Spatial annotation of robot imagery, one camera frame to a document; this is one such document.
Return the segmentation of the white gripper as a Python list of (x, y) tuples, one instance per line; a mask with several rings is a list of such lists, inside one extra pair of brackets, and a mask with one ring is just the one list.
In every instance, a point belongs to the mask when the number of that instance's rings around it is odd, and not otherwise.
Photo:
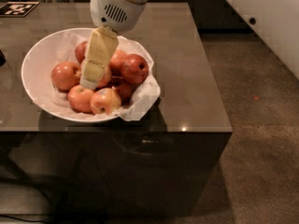
[(94, 90), (119, 45), (118, 35), (135, 27), (146, 0), (91, 0), (92, 30), (82, 62), (80, 85)]

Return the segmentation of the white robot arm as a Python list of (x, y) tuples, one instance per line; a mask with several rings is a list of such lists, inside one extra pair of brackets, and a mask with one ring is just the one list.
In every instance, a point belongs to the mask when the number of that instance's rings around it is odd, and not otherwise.
[[(134, 28), (149, 0), (90, 0), (93, 23), (118, 33)], [(299, 77), (299, 0), (225, 0)]]

